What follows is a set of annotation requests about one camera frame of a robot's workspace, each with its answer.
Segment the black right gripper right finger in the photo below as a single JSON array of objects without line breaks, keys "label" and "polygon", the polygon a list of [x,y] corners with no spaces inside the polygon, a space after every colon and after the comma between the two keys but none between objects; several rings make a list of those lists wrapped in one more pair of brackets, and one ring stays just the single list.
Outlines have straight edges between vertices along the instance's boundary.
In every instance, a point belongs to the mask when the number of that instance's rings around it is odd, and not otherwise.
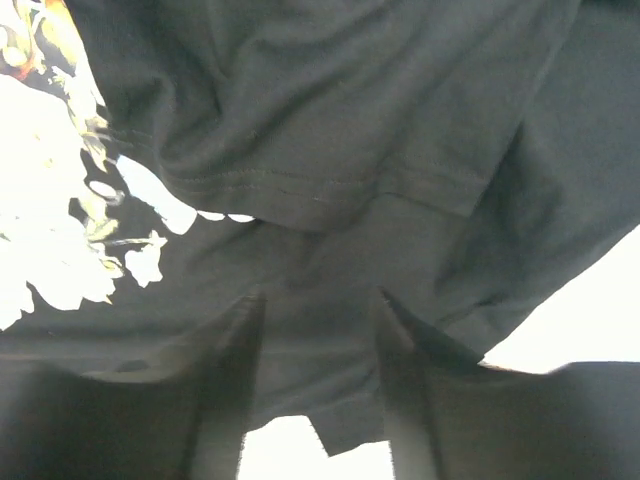
[{"label": "black right gripper right finger", "polygon": [[384,290],[374,295],[384,430],[399,479],[635,479],[639,367],[483,366]]}]

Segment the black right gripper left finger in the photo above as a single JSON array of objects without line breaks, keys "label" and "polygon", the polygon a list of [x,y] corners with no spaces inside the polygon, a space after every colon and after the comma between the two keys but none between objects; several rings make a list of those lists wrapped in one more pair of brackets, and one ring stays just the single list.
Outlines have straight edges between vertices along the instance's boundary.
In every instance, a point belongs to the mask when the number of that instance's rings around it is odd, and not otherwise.
[{"label": "black right gripper left finger", "polygon": [[239,299],[154,355],[75,373],[1,364],[5,479],[232,479],[251,417],[265,299]]}]

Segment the black floral print t shirt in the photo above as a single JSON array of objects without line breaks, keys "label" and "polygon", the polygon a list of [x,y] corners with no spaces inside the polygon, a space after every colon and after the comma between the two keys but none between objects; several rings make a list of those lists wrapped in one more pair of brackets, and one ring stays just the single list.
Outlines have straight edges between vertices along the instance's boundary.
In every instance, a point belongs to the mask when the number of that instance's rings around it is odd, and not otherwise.
[{"label": "black floral print t shirt", "polygon": [[379,441],[382,288],[477,356],[639,223],[635,1],[5,1],[1,395],[254,289],[252,428]]}]

